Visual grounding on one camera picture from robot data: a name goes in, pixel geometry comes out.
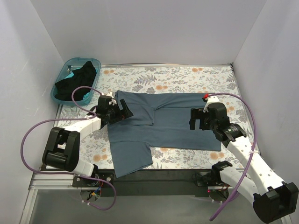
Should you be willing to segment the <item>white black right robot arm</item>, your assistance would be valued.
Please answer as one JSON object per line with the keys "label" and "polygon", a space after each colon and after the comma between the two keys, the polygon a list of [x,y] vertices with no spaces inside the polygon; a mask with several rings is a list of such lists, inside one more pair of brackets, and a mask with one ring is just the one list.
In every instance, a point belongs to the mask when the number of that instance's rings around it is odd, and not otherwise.
{"label": "white black right robot arm", "polygon": [[298,187],[286,183],[252,150],[245,131],[230,122],[223,103],[209,100],[204,108],[192,108],[190,129],[194,130],[199,120],[201,130],[211,130],[216,139],[244,166],[243,173],[228,161],[212,166],[211,179],[216,185],[228,184],[244,196],[252,205],[261,221],[269,224],[296,210]]}

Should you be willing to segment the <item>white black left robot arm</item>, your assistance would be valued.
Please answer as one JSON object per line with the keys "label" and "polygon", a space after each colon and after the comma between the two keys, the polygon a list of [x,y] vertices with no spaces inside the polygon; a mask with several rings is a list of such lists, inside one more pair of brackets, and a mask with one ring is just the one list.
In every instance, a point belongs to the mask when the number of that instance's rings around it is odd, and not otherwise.
{"label": "white black left robot arm", "polygon": [[87,116],[70,126],[51,129],[42,162],[47,166],[83,176],[83,181],[90,187],[99,183],[97,167],[79,157],[80,142],[88,135],[133,116],[124,99],[116,100],[107,95],[98,99],[98,105],[91,108]]}

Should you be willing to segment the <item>blue-grey t shirt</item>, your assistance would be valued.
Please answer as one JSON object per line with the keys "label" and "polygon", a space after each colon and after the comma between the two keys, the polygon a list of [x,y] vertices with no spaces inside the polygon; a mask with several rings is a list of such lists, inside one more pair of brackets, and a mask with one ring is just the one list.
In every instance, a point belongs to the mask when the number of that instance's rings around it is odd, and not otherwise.
{"label": "blue-grey t shirt", "polygon": [[212,131],[191,130],[192,108],[204,108],[203,93],[132,93],[118,90],[133,116],[108,125],[108,137],[116,177],[153,163],[151,147],[220,151]]}

